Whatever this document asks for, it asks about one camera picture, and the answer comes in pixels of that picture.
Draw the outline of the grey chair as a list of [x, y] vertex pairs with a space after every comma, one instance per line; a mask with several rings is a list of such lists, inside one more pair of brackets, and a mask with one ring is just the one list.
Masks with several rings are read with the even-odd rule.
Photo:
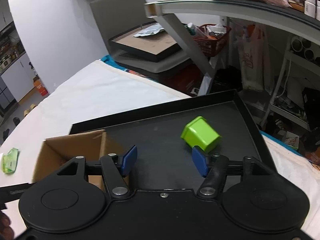
[[164, 30], [155, 35], [136, 36], [156, 24], [146, 16], [145, 3], [145, 0], [94, 0], [90, 3], [100, 34], [114, 61], [122, 67], [161, 73], [189, 60]]

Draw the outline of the silver foil packet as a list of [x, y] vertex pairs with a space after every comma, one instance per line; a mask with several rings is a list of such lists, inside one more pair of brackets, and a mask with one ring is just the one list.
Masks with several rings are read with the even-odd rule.
[[147, 28], [141, 29], [139, 32], [135, 33], [133, 37], [147, 37], [154, 36], [164, 31], [164, 28], [159, 24], [155, 23], [148, 26]]

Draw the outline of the white pill bottle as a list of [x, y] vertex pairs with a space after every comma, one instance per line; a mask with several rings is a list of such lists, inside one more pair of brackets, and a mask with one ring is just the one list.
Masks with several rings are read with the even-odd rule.
[[304, 0], [304, 14], [311, 18], [315, 18], [316, 0]]

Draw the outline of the orange carton box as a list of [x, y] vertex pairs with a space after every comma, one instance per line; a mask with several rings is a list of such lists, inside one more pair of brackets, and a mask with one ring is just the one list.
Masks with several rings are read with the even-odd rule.
[[42, 96], [46, 96], [48, 94], [47, 89], [44, 87], [38, 76], [33, 78], [33, 85]]

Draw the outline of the grey curved desk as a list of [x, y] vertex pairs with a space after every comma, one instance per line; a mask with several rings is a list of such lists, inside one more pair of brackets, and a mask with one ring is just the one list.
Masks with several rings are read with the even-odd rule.
[[237, 18], [269, 25], [319, 44], [319, 21], [294, 9], [241, 0], [166, 0], [144, 4], [146, 16], [154, 18], [178, 43], [204, 74], [199, 95], [210, 90], [216, 68], [182, 25], [176, 14], [204, 14]]

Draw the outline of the black picture frame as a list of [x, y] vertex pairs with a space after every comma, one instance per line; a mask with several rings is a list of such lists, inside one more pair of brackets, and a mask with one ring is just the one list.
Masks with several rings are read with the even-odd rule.
[[165, 30], [154, 36], [133, 37], [141, 29], [155, 23], [137, 26], [110, 38], [108, 41], [118, 49], [151, 62], [162, 61], [180, 52], [182, 49], [178, 43]]

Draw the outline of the red plastic basket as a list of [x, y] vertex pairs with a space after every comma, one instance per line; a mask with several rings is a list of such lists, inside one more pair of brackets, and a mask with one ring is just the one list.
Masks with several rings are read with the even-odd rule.
[[193, 40], [198, 44], [204, 55], [214, 57], [223, 50], [228, 42], [229, 33], [231, 31], [231, 27], [225, 25], [224, 27], [226, 28], [226, 33], [218, 37], [210, 35], [207, 37], [197, 35], [192, 36]]

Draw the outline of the green wet wipes pack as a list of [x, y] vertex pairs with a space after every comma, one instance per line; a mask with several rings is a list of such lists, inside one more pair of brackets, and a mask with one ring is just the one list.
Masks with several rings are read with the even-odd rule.
[[1, 158], [1, 171], [4, 174], [11, 174], [16, 171], [19, 150], [12, 148], [8, 153], [4, 153]]

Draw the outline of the brown cardboard box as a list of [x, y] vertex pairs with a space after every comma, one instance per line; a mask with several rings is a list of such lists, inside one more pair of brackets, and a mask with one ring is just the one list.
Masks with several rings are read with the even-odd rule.
[[97, 161], [110, 153], [122, 154], [125, 148], [104, 130], [47, 138], [41, 146], [32, 182], [50, 175], [67, 161], [82, 155], [87, 161]]

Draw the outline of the green toy house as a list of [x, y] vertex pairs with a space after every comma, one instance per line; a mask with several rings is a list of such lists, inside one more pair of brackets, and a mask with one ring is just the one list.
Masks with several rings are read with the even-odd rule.
[[187, 123], [181, 133], [181, 139], [190, 147], [199, 146], [204, 152], [212, 151], [221, 140], [217, 133], [202, 116], [197, 116]]

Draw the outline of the black shallow tray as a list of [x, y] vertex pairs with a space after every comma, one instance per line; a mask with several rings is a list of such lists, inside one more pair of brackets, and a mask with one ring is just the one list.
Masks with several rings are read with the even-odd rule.
[[138, 159], [132, 172], [139, 189], [197, 190], [203, 178], [181, 133], [185, 125], [198, 116], [204, 117], [221, 136], [215, 153], [237, 161], [249, 155], [270, 168], [275, 167], [249, 110], [233, 90], [79, 122], [73, 124], [70, 133], [103, 129], [124, 150], [136, 145]]

